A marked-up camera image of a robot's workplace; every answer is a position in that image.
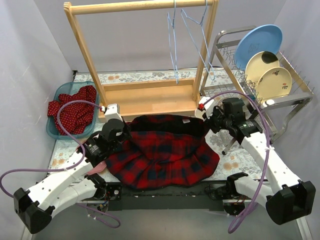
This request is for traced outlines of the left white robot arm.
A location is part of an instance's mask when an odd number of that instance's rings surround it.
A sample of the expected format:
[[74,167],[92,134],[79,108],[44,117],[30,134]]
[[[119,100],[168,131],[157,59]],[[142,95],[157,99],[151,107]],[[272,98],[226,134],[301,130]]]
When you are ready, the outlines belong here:
[[52,218],[79,201],[106,197],[107,183],[98,174],[88,175],[130,137],[122,117],[108,120],[61,167],[28,189],[13,194],[14,210],[31,234],[42,231]]

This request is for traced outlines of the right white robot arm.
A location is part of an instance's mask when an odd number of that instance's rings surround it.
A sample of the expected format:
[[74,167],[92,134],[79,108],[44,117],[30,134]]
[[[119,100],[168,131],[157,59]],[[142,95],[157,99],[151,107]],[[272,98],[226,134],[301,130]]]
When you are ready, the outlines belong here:
[[204,103],[206,122],[214,133],[227,130],[255,160],[262,170],[263,180],[253,180],[246,173],[236,173],[227,178],[226,192],[232,199],[241,195],[251,202],[229,226],[233,233],[244,218],[257,205],[263,206],[277,225],[310,215],[313,209],[316,188],[311,181],[302,181],[282,161],[270,144],[268,128],[261,128],[254,119],[247,119],[243,101],[236,97],[226,98],[219,107],[210,98]]

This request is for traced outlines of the red plaid skirt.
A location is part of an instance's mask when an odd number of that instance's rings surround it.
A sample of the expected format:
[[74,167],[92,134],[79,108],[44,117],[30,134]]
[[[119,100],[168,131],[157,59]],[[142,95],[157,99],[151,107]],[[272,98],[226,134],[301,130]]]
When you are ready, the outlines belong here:
[[181,115],[142,115],[128,123],[127,139],[106,160],[124,185],[136,190],[192,186],[213,175],[219,155],[206,143],[202,119]]

